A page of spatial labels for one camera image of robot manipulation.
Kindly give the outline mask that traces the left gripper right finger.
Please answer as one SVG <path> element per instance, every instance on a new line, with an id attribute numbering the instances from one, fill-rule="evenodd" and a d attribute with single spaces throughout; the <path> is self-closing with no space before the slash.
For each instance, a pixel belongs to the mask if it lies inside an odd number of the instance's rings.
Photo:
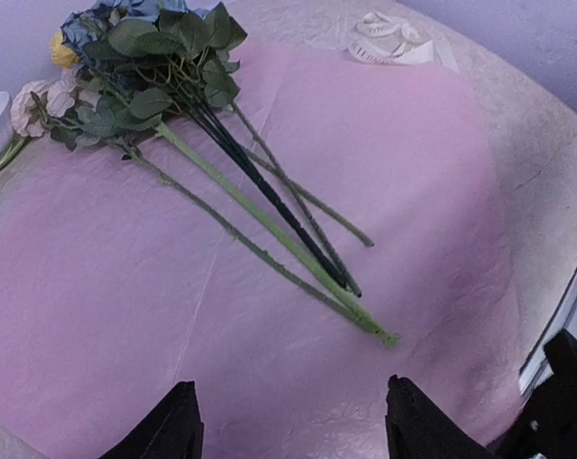
<path id="1" fill-rule="evenodd" d="M 388 380 L 386 431 L 391 459 L 488 459 L 494 453 L 470 438 L 414 382 Z"/>

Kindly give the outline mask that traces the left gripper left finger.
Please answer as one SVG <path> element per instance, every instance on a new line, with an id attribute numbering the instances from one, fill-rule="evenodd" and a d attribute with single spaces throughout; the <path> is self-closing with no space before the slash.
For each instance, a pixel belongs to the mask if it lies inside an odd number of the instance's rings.
<path id="1" fill-rule="evenodd" d="M 203 435 L 195 382 L 178 382 L 100 459 L 200 459 Z"/>

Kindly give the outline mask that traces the purple wrapping paper sheet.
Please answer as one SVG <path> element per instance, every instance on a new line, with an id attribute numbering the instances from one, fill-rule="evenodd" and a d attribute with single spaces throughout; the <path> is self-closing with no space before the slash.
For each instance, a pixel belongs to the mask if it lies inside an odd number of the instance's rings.
<path id="1" fill-rule="evenodd" d="M 286 172 L 363 230 L 319 222 L 401 339 L 308 295 L 114 149 L 29 145 L 0 174 L 0 423 L 95 458 L 193 381 L 207 458 L 381 458 L 388 378 L 481 443 L 520 410 L 504 205 L 474 93 L 249 41 L 239 106 Z"/>

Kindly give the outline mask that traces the green plate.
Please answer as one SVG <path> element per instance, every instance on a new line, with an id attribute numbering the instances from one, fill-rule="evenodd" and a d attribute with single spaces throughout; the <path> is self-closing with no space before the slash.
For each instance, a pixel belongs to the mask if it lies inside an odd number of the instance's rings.
<path id="1" fill-rule="evenodd" d="M 29 142 L 28 138 L 14 135 L 6 148 L 0 153 L 0 172 L 5 169 Z"/>

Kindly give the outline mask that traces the pink fake rose stems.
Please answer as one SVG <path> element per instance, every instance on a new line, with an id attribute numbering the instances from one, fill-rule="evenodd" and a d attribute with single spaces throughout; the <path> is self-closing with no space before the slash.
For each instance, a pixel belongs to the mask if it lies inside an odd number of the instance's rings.
<path id="1" fill-rule="evenodd" d="M 320 241 L 312 239 L 271 186 L 258 174 L 255 167 L 248 164 L 246 171 L 255 176 L 255 184 L 260 187 L 263 194 L 270 197 L 272 205 L 298 234 L 297 239 L 293 239 L 259 205 L 182 142 L 163 123 L 160 111 L 154 111 L 143 118 L 133 115 L 131 111 L 133 106 L 146 100 L 157 101 L 161 95 L 159 90 L 149 90 L 134 98 L 126 98 L 123 93 L 115 89 L 89 91 L 74 80 L 33 81 L 22 88 L 11 104 L 11 125 L 17 135 L 14 150 L 19 151 L 27 141 L 40 138 L 44 134 L 50 135 L 55 142 L 64 144 L 71 151 L 97 143 L 112 145 L 123 153 L 125 159 L 132 160 L 146 168 L 162 183 L 173 187 L 189 198 L 229 234 L 287 280 L 364 331 L 371 334 L 380 333 L 380 325 L 356 300 L 357 288 L 349 281 L 348 273 L 329 241 L 326 238 Z M 134 141 L 137 134 L 149 130 L 154 131 L 157 137 L 171 143 L 223 188 L 287 251 L 292 253 L 301 265 L 321 283 L 321 286 L 316 288 L 286 269 L 208 202 L 149 161 Z"/>

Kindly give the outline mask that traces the blue fake flower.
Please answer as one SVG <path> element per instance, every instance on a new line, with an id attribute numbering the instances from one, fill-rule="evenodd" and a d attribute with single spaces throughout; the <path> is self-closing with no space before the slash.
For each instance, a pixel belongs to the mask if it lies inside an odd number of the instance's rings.
<path id="1" fill-rule="evenodd" d="M 98 1 L 71 13 L 61 45 L 121 104 L 125 129 L 156 118 L 156 133 L 173 141 L 165 119 L 188 118 L 245 174 L 339 288 L 362 291 L 308 208 L 329 208 L 292 181 L 237 106 L 239 64 L 231 50 L 246 32 L 223 3 L 210 10 L 184 1 Z"/>

